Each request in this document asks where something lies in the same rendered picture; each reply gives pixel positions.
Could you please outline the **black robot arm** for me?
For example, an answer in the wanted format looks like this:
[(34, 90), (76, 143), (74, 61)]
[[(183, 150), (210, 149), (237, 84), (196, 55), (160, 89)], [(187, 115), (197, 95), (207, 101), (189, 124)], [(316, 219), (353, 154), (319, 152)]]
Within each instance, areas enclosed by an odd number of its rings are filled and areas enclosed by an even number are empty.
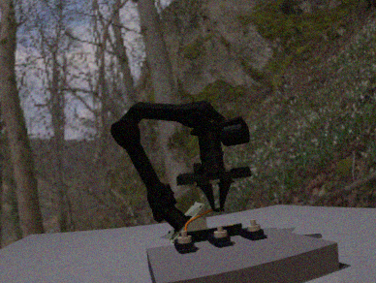
[[(138, 124), (143, 118), (176, 121), (194, 128), (190, 135), (198, 136), (200, 150), (222, 148), (221, 143), (226, 146), (248, 143), (249, 128), (242, 116), (226, 120), (208, 101), (181, 105), (138, 102), (131, 106), (119, 121), (111, 125), (111, 135), (127, 151), (147, 189), (147, 200), (154, 220), (159, 223), (166, 220), (174, 227), (175, 232), (179, 232), (191, 216), (184, 215), (174, 207), (177, 201), (171, 186), (159, 181), (141, 146), (141, 130)], [(211, 119), (214, 120), (212, 123)]]

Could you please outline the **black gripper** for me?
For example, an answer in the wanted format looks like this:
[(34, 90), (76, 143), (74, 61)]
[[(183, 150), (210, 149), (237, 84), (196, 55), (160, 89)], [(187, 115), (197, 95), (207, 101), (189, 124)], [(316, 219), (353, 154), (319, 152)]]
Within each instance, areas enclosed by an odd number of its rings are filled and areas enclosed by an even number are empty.
[[(182, 173), (176, 178), (177, 186), (189, 185), (197, 183), (196, 187), (203, 189), (212, 210), (214, 210), (214, 194), (212, 184), (209, 184), (210, 180), (220, 179), (219, 185), (219, 205), (224, 207), (224, 203), (229, 191), (232, 178), (241, 178), (251, 176), (251, 169), (249, 167), (231, 169), (226, 172), (224, 168), (222, 148), (208, 148), (200, 150), (200, 159), (202, 162), (203, 174), (195, 175), (195, 173)], [(221, 175), (216, 175), (217, 173)], [(211, 174), (211, 176), (207, 176)], [(219, 177), (218, 177), (219, 176)]]

